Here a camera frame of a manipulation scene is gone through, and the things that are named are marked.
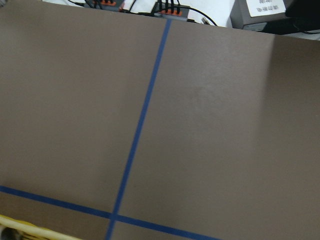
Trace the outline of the yellow woven basket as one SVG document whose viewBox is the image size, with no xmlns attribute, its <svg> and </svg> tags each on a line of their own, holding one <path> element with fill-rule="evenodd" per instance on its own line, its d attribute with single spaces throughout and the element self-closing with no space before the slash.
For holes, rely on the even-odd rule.
<svg viewBox="0 0 320 240">
<path fill-rule="evenodd" d="M 16 230 L 23 238 L 29 240 L 79 240 L 79 238 L 36 226 L 23 220 L 5 215 L 0 216 L 0 225 Z"/>
</svg>

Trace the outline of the right orange black usb hub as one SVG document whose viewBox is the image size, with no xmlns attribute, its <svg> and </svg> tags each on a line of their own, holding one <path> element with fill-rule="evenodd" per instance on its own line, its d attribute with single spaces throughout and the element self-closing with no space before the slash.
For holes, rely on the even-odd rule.
<svg viewBox="0 0 320 240">
<path fill-rule="evenodd" d="M 172 19 L 186 22 L 190 6 L 181 5 L 177 0 L 157 0 L 151 10 L 151 14 L 157 18 Z"/>
</svg>

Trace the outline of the orange black usb hub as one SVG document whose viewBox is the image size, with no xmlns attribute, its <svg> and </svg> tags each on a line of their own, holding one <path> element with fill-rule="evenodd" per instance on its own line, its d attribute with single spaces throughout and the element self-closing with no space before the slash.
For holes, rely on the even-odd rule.
<svg viewBox="0 0 320 240">
<path fill-rule="evenodd" d="M 119 12 L 124 0 L 85 0 L 84 7 L 104 11 Z"/>
<path fill-rule="evenodd" d="M 172 19 L 186 22 L 190 6 L 181 5 L 177 0 L 157 0 L 151 10 L 151 14 L 157 18 Z"/>
</svg>

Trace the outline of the left orange black usb hub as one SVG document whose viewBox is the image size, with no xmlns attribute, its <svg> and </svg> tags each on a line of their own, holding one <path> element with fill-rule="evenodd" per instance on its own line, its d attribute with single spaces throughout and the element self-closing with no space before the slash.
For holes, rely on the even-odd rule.
<svg viewBox="0 0 320 240">
<path fill-rule="evenodd" d="M 85 0 L 84 7 L 104 11 L 119 12 L 124 0 Z"/>
</svg>

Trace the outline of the grey box with label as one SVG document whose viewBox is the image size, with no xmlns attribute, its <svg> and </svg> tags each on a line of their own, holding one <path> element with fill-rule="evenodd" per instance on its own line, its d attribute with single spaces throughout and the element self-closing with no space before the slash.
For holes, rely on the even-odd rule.
<svg viewBox="0 0 320 240">
<path fill-rule="evenodd" d="M 230 21 L 234 29 L 283 35 L 291 29 L 284 0 L 236 0 Z"/>
</svg>

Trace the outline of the black white panda figurine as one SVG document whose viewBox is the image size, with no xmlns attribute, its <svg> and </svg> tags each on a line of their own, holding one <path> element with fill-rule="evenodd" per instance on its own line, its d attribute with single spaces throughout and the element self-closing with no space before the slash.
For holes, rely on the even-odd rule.
<svg viewBox="0 0 320 240">
<path fill-rule="evenodd" d="M 21 234 L 14 228 L 0 226 L 0 240 L 21 240 Z"/>
</svg>

